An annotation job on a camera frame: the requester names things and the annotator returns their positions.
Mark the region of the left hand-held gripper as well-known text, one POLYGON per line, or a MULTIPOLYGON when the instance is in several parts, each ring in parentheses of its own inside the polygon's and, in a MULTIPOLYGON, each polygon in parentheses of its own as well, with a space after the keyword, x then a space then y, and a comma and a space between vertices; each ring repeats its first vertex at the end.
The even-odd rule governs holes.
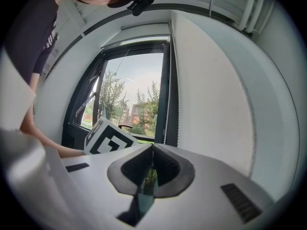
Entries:
POLYGON ((137 144, 136 138, 101 117, 84 140, 84 153, 86 155, 102 154, 137 144))

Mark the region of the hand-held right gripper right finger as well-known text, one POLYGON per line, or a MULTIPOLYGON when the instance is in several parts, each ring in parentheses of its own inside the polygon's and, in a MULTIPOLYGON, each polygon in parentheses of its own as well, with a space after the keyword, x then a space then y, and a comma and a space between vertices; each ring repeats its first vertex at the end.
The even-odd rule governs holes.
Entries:
POLYGON ((258 184, 226 163, 154 144, 159 188, 142 230, 238 230, 270 205, 258 184))

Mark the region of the white roller blind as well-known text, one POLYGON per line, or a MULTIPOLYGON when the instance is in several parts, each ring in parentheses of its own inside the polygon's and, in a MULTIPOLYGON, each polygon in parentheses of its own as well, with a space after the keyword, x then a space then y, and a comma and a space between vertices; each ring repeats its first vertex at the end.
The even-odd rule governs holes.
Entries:
POLYGON ((102 49, 106 46, 131 39, 138 39, 150 36, 166 36, 169 35, 169 33, 170 32, 168 23, 138 25, 120 30, 120 32, 118 32, 115 36, 113 36, 106 43, 101 45, 100 48, 102 49))

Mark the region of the black framed window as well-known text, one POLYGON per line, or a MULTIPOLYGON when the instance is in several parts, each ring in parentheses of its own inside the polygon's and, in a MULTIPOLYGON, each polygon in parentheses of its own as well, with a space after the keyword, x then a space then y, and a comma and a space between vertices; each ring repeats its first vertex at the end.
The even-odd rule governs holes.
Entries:
POLYGON ((131 40, 103 48, 78 80, 61 143, 82 150, 96 122, 130 125, 122 130, 140 143, 165 141, 170 85, 170 38, 131 40))

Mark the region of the person's left forearm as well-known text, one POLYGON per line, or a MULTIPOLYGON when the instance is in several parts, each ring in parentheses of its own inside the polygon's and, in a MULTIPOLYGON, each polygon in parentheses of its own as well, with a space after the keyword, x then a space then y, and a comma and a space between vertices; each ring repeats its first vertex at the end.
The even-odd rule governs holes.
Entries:
POLYGON ((23 133, 37 138, 44 146, 54 148, 61 158, 71 158, 85 155, 82 150, 67 148, 55 143, 49 139, 38 127, 36 127, 33 116, 33 103, 31 103, 30 108, 24 116, 20 130, 23 133))

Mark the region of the person's dark shirt torso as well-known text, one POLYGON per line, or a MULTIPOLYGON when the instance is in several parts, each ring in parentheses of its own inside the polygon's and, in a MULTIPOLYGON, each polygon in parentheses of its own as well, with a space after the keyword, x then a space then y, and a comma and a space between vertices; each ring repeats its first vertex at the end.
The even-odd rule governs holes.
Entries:
POLYGON ((33 73, 41 74, 58 34, 58 4, 55 0, 29 0, 16 17, 4 48, 26 83, 33 73))

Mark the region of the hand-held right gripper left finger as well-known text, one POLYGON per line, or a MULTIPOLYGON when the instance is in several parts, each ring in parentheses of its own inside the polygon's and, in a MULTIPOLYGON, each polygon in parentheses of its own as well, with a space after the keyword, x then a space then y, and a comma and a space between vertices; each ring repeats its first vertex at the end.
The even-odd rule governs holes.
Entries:
POLYGON ((138 189, 152 165, 150 144, 62 159, 78 223, 72 230, 154 230, 138 189))

